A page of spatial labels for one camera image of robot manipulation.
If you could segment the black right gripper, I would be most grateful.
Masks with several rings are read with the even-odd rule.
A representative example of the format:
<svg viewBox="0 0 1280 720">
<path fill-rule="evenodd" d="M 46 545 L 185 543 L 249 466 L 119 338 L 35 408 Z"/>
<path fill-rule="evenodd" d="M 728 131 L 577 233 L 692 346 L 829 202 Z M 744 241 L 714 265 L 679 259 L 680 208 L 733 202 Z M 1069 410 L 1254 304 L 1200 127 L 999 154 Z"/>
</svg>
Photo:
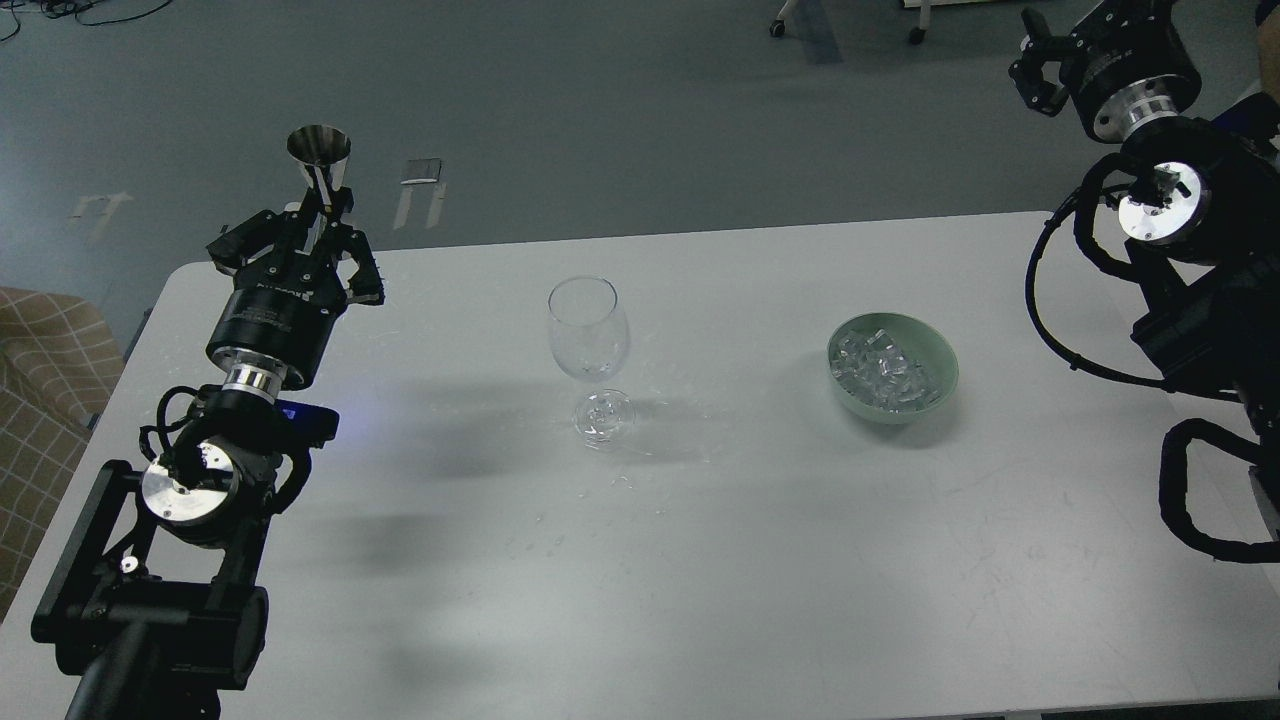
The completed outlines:
<svg viewBox="0 0 1280 720">
<path fill-rule="evenodd" d="M 1070 99 L 1085 136 L 1120 143 L 1156 117 L 1188 110 L 1202 78 L 1172 24 L 1175 1 L 1100 1 L 1068 35 L 1034 8 L 1020 10 L 1020 55 L 1007 69 L 1027 109 L 1056 117 Z M 1044 76 L 1066 61 L 1066 88 Z"/>
</svg>

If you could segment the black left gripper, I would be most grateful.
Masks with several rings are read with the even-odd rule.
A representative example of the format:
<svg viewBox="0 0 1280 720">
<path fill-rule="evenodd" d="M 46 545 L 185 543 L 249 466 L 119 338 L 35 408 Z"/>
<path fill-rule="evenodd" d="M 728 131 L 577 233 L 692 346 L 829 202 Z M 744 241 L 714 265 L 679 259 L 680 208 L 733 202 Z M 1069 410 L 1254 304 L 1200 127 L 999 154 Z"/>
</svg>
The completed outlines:
<svg viewBox="0 0 1280 720">
<path fill-rule="evenodd" d="M 284 366 L 284 391 L 315 382 L 337 319 L 346 306 L 381 306 L 385 286 L 367 236 L 343 220 L 355 208 L 349 188 L 323 206 L 320 236 L 310 254 L 310 283 L 298 272 L 305 238 L 298 208 L 261 210 L 206 246 L 215 268 L 233 279 L 233 292 L 215 324 L 205 354 L 228 370 L 237 354 L 271 357 Z M 355 273 L 343 284 L 337 269 L 344 259 Z M 265 260 L 262 268 L 251 268 Z"/>
</svg>

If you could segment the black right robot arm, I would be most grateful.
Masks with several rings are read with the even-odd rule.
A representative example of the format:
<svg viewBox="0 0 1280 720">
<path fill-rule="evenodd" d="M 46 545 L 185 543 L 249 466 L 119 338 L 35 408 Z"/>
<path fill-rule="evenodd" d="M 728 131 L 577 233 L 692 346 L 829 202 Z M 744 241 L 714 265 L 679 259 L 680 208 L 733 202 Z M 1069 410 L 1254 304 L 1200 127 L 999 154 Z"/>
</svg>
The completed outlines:
<svg viewBox="0 0 1280 720">
<path fill-rule="evenodd" d="M 1110 146 L 1046 222 L 1024 279 L 1028 315 L 1075 372 L 1130 386 L 1239 404 L 1253 436 L 1204 419 L 1161 446 L 1158 510 L 1189 548 L 1224 562 L 1275 564 L 1277 548 L 1279 250 L 1277 4 L 1254 10 L 1260 87 L 1213 119 L 1190 117 L 1202 79 L 1172 23 L 1171 1 L 1101 1 L 1056 35 L 1036 9 L 1009 74 L 1028 109 L 1073 105 L 1085 136 Z M 1041 319 L 1036 282 L 1055 231 L 1071 222 L 1082 255 L 1135 284 L 1147 311 L 1132 340 L 1155 379 L 1091 361 Z M 1188 447 L 1248 464 L 1270 538 L 1215 538 L 1188 509 Z"/>
</svg>

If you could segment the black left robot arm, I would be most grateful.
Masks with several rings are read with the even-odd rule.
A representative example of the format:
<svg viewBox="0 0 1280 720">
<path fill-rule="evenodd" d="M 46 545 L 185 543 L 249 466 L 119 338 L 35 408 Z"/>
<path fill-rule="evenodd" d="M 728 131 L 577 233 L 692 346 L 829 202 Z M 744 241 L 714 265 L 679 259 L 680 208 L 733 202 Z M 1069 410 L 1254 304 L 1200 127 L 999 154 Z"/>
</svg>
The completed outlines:
<svg viewBox="0 0 1280 720">
<path fill-rule="evenodd" d="M 209 245 L 232 279 L 205 352 L 220 378 L 173 386 L 138 429 L 143 466 L 105 462 L 29 633 L 78 680 L 69 719 L 216 719 L 266 644 L 268 533 L 339 414 L 302 404 L 335 323 L 385 291 L 348 188 L 308 190 Z"/>
</svg>

